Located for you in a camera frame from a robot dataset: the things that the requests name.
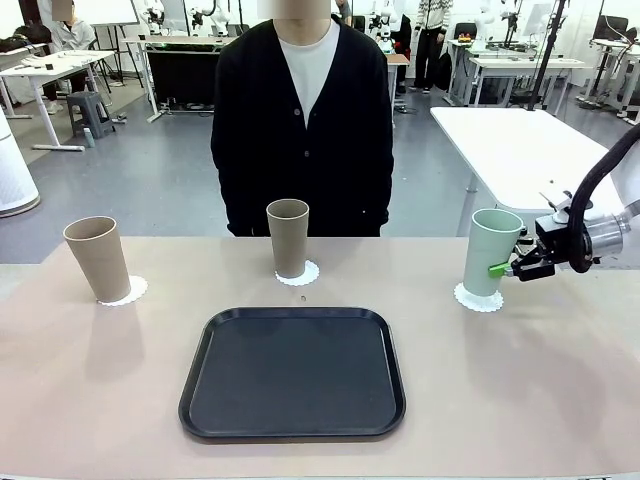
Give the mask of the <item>brown tall cup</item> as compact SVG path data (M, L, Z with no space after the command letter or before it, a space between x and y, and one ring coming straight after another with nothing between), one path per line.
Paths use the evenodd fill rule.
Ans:
M116 220L94 216L77 220L63 231L96 299L117 302L131 292Z
M309 206L297 199L280 199L267 208L275 272L285 279L304 273Z

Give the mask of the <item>white desk with clutter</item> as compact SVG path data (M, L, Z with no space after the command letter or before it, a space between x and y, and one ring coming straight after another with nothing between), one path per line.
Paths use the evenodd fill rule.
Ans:
M27 64L0 71L0 78L2 79L27 78L34 92L35 101L48 132L50 143L44 145L34 144L32 146L33 150L68 152L83 152L85 150L84 146L60 144L50 115L46 110L45 102L40 94L40 89L45 84L84 70L89 76L91 85L97 90L98 87L92 72L92 65L113 55L113 51L107 50L69 50L47 55L37 60L31 60Z

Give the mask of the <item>pale green tall cup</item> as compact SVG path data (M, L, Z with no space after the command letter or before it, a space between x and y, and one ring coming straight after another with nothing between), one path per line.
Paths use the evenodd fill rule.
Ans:
M463 277L465 289L473 295L493 295L500 276L492 277L490 268L507 263L513 252L523 220L501 209L480 209L473 213Z

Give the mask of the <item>person's left forearm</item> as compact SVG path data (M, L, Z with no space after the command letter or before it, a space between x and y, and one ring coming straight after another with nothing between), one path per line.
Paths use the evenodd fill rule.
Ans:
M394 157L393 143L383 142L361 165L359 185L360 222L366 236L378 237L389 220Z

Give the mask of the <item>person in patterned sweater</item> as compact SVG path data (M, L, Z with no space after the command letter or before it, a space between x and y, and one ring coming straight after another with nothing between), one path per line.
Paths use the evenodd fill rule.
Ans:
M454 0L420 0L414 88L428 94L434 86L437 65L450 24Z

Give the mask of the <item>black plastic serving tray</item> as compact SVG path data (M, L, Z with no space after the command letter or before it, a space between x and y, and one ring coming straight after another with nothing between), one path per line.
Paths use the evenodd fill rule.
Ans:
M206 441L369 439L402 422L391 329L356 307L241 307L205 325L178 406Z

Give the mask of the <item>person's right forearm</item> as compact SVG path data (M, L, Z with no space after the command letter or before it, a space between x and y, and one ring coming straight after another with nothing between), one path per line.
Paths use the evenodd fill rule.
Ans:
M218 170L220 192L226 208L228 230L236 237L250 237L252 233L251 195L242 158L231 147L213 141L211 151Z

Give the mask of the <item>black backpack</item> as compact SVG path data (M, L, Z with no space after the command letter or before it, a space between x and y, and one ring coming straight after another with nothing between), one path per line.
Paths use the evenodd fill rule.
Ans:
M448 51L441 54L437 63L435 85L442 91L448 92L452 77L452 58Z

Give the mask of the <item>black tripod stand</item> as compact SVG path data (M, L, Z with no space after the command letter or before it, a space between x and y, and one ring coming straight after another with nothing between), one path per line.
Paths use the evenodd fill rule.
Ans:
M527 111L533 111L535 109L535 105L538 103L538 97L546 75L547 66L557 40L558 32L564 22L564 18L566 17L565 12L570 7L570 4L571 0L554 0L554 6L550 12L550 27L548 28L548 35L546 37L546 47L544 49L540 65L537 68L534 87L531 91L529 102L526 107Z

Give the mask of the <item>grey plastic stool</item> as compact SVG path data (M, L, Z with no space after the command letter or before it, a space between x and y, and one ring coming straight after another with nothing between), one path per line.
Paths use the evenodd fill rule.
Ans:
M98 92L71 93L66 97L66 101L74 137L84 134L85 128L90 130L94 139L115 132L115 125Z

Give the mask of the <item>desk with black panel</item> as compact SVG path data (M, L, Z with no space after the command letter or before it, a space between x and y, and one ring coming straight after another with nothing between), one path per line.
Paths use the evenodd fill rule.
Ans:
M152 36L128 37L124 43L137 50L152 123L181 113L214 113L216 67L232 37Z

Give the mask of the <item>white standing desk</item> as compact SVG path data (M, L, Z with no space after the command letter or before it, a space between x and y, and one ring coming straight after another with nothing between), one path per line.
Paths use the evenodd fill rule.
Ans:
M610 108L629 123L640 123L640 42L592 40L598 59L585 99L597 108Z

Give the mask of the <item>large white table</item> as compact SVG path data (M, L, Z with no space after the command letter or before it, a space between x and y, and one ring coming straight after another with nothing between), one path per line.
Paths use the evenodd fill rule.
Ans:
M521 217L551 211L547 194L575 192L608 149L542 110L433 107L431 115L470 170L456 235L466 237L475 194Z

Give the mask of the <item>person in black cardigan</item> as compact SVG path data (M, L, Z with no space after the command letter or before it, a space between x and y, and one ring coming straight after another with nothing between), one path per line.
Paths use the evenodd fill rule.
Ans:
M388 62L331 13L330 0L259 0L263 21L218 60L212 139L242 158L252 236L267 206L306 202L312 237L366 236L363 160L393 143Z

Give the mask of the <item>person in pale jacket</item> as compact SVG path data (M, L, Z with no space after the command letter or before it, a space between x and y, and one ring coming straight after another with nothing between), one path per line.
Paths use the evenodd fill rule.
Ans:
M71 1L71 18L66 21L53 21L49 30L55 52L88 50L96 40L91 26L77 17L74 1ZM46 110L49 115L55 115L63 110L58 102L57 89L57 80L43 86L43 93L47 99Z

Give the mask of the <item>white desk with crossbar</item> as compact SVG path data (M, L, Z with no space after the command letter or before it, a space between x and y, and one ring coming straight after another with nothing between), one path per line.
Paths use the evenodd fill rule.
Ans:
M465 107L479 107L480 96L486 79L508 80L507 88L499 107L506 107L510 99L514 82L517 77L537 78L542 74L542 79L548 79L546 90L540 101L541 108L546 110L551 100L555 82L559 77L565 77L560 98L563 98L569 83L568 75L573 71L588 70L589 67L583 61L567 58L552 58L549 60L545 71L542 71L541 60L530 60L518 57L473 57L470 62L474 65L469 77L469 83L464 94L463 105Z

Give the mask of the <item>white scalloped paper coaster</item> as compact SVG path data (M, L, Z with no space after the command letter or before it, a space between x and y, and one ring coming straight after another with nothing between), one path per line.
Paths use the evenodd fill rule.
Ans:
M319 267L313 261L306 260L304 264L304 271L301 275L294 278L285 278L278 273L275 273L275 278L282 284L300 287L313 283L319 278L319 274Z
M504 299L499 291L489 296L478 296L469 292L463 283L459 283L454 288L455 299L464 307L478 313L492 313L499 311Z
M141 276L130 275L130 292L122 299L112 302L98 301L100 305L107 307L119 307L135 302L140 299L148 289L148 282Z

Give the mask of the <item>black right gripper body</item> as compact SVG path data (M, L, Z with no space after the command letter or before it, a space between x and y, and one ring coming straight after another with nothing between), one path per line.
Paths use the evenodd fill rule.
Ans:
M562 223L553 216L539 217L535 222L535 231L538 252L545 263L569 262L571 237L568 222Z

